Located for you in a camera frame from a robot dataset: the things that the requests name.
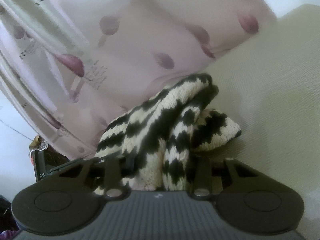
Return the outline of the black white knitted garment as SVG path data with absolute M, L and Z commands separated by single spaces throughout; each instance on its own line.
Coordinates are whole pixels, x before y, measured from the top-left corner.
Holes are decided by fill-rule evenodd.
M 186 190 L 191 156 L 220 148 L 241 134 L 225 113 L 209 108 L 218 92 L 206 73 L 163 88 L 107 126 L 96 157 L 119 158 L 125 172 L 121 183 L 132 190 Z

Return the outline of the black electronic device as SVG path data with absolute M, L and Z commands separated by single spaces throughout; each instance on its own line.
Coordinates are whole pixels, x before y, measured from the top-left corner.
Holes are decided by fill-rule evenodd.
M 63 165 L 70 160 L 54 150 L 51 146 L 46 149 L 36 149 L 30 154 L 31 163 L 34 167 L 35 179 L 39 181 L 50 174 L 50 170 L 57 166 Z

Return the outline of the purple cloth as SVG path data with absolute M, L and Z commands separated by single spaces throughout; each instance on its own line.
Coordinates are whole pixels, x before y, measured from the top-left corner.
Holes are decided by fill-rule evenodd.
M 0 240 L 12 240 L 20 233 L 20 230 L 5 230 L 0 233 Z

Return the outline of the beige mesh bed mat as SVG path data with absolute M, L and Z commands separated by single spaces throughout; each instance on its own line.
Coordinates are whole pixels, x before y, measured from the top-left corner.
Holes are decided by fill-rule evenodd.
M 242 131 L 211 159 L 238 159 L 296 190 L 298 232 L 319 239 L 319 6 L 292 10 L 206 73 L 219 88 L 210 106 Z

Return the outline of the pink floral quilt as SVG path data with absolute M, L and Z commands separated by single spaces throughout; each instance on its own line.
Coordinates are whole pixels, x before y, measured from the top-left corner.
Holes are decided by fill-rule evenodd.
M 70 158 L 276 19 L 264 0 L 1 0 L 1 90 Z

